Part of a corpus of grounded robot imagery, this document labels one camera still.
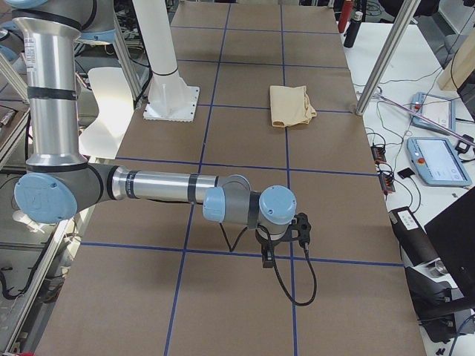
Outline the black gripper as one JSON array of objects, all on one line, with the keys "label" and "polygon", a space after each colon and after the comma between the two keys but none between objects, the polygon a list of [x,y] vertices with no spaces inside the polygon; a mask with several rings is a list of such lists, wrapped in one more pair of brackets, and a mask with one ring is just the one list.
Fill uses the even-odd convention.
[{"label": "black gripper", "polygon": [[263,268],[273,268],[271,250],[274,249],[272,238],[267,228],[259,225],[255,230],[256,240],[261,244],[261,256]]}]

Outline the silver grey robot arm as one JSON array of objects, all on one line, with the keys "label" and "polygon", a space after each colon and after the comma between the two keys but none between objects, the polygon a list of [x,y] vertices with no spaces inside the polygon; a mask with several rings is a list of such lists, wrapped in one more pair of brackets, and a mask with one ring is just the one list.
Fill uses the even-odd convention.
[{"label": "silver grey robot arm", "polygon": [[202,206],[207,220],[253,230],[263,266],[276,267],[276,245],[290,241],[299,222],[288,188],[273,185],[258,192],[240,175],[133,171],[105,164],[116,157],[133,112],[119,68],[92,71],[94,85],[105,79],[119,90],[98,95],[97,119],[79,130],[74,45],[115,39],[111,1],[12,1],[11,7],[24,37],[33,120],[33,153],[14,197],[29,218],[57,223],[97,203],[127,198],[191,203]]}]

